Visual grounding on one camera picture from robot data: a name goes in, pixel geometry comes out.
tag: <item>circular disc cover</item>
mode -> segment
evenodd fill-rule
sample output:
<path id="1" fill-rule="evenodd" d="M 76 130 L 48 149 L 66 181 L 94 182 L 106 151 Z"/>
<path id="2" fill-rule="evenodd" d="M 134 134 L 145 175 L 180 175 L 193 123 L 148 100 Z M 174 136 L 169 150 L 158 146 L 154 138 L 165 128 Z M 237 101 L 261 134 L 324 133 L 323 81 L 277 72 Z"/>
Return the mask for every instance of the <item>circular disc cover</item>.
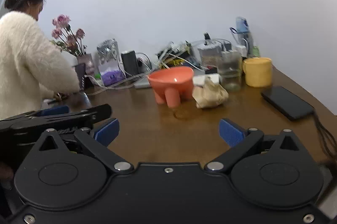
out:
<path id="1" fill-rule="evenodd" d="M 315 198 L 323 185 L 317 166 L 294 151 L 257 154 L 239 161 L 231 179 L 247 200 L 269 208 L 293 208 Z"/>
<path id="2" fill-rule="evenodd" d="M 15 175 L 18 193 L 33 205 L 50 209 L 76 206 L 105 184 L 105 167 L 91 157 L 69 152 L 45 158 L 36 166 L 19 168 Z"/>

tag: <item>blue pad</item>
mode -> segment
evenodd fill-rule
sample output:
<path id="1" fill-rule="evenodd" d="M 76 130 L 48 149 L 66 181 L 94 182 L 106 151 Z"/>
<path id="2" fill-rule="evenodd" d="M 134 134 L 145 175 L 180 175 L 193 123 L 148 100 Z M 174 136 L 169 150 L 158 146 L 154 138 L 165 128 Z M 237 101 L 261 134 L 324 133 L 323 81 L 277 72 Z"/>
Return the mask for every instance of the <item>blue pad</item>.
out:
<path id="1" fill-rule="evenodd" d="M 55 106 L 50 109 L 42 110 L 39 116 L 52 116 L 52 115 L 61 115 L 69 113 L 69 107 L 66 105 Z"/>
<path id="2" fill-rule="evenodd" d="M 118 119 L 114 119 L 103 128 L 100 128 L 98 131 L 96 131 L 93 138 L 97 140 L 100 144 L 107 147 L 118 136 L 118 133 L 119 121 Z"/>
<path id="3" fill-rule="evenodd" d="M 230 147 L 234 147 L 245 138 L 245 130 L 228 119 L 222 119 L 219 122 L 219 135 Z"/>

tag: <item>person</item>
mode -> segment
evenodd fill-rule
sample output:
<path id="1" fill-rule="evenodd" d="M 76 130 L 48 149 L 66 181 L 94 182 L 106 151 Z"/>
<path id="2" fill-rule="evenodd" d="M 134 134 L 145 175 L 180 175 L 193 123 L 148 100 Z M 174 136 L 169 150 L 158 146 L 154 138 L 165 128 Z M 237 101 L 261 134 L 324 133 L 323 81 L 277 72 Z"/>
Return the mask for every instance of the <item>person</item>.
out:
<path id="1" fill-rule="evenodd" d="M 37 21 L 44 0 L 6 0 L 0 19 L 0 120 L 39 110 L 53 93 L 79 91 L 76 72 Z"/>

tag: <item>yellow cup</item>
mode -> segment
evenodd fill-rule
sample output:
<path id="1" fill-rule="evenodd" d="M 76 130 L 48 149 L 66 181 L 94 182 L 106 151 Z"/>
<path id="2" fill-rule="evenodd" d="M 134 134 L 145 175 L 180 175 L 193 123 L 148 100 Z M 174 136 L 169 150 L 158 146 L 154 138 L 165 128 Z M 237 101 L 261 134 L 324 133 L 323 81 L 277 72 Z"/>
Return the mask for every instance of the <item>yellow cup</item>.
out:
<path id="1" fill-rule="evenodd" d="M 247 58 L 243 62 L 246 84 L 251 87 L 266 87 L 272 84 L 273 67 L 270 58 Z"/>

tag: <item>crumpled paper bag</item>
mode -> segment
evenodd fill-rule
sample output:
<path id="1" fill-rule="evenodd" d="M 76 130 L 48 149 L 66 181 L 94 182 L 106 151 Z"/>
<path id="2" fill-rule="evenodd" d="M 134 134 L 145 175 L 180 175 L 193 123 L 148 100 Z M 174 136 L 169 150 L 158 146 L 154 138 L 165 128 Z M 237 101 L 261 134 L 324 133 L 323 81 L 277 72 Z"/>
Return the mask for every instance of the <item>crumpled paper bag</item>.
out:
<path id="1" fill-rule="evenodd" d="M 227 91 L 220 84 L 214 84 L 208 76 L 203 87 L 194 87 L 192 96 L 197 102 L 197 108 L 216 107 L 228 99 Z"/>

